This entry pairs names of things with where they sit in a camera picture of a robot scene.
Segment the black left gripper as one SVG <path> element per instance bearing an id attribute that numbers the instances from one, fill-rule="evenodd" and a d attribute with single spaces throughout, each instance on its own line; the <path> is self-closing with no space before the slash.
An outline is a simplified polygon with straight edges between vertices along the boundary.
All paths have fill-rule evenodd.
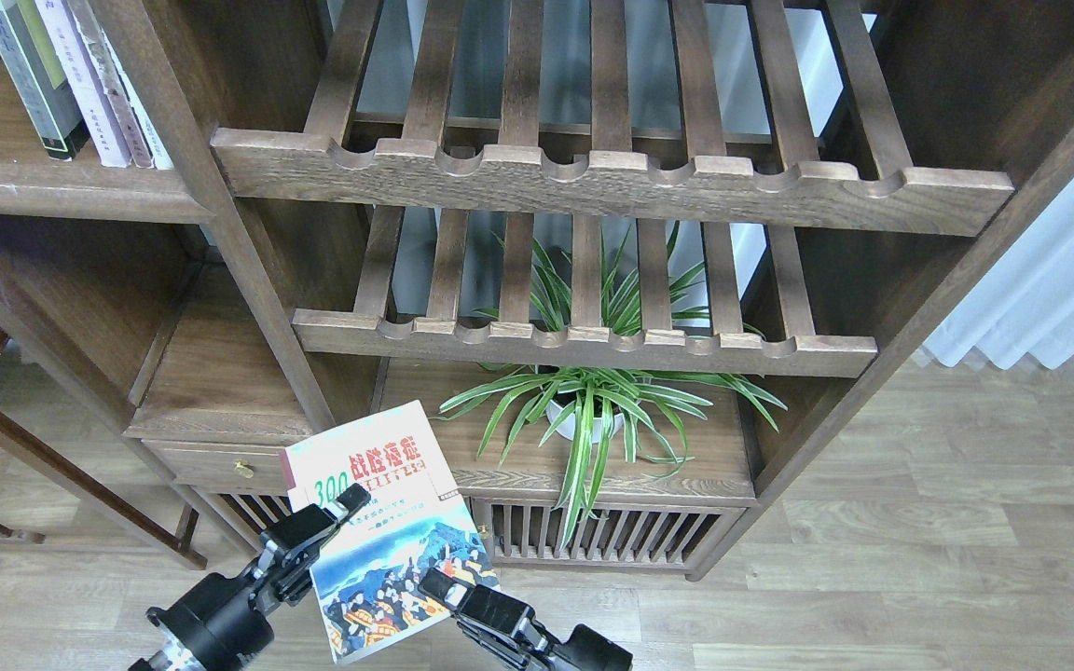
<path id="1" fill-rule="evenodd" d="M 131 670 L 242 670 L 274 638 L 266 616 L 295 606 L 313 587 L 310 568 L 321 548 L 371 502 L 362 485 L 336 500 L 310 504 L 261 531 L 260 554 L 238 577 L 211 573 L 166 609 L 146 619 L 165 637 L 162 650 L 137 659 Z"/>

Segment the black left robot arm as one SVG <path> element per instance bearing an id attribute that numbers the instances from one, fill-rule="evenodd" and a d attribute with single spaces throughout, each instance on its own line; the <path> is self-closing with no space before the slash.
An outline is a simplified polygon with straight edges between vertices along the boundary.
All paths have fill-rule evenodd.
<path id="1" fill-rule="evenodd" d="M 213 572 L 166 609 L 153 607 L 148 619 L 166 637 L 162 650 L 137 659 L 132 670 L 241 670 L 274 638 L 268 614 L 296 606 L 313 587 L 311 566 L 321 548 L 371 502 L 362 485 L 336 500 L 310 504 L 260 534 L 263 551 L 240 572 Z"/>

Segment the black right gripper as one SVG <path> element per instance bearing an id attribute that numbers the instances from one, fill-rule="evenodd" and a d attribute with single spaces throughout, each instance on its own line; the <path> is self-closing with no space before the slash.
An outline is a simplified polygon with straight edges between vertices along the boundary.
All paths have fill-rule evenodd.
<path id="1" fill-rule="evenodd" d="M 419 590 L 451 611 L 459 628 L 512 670 L 630 670 L 632 652 L 582 623 L 566 641 L 534 619 L 528 603 L 487 585 L 448 577 L 439 568 L 423 574 Z"/>

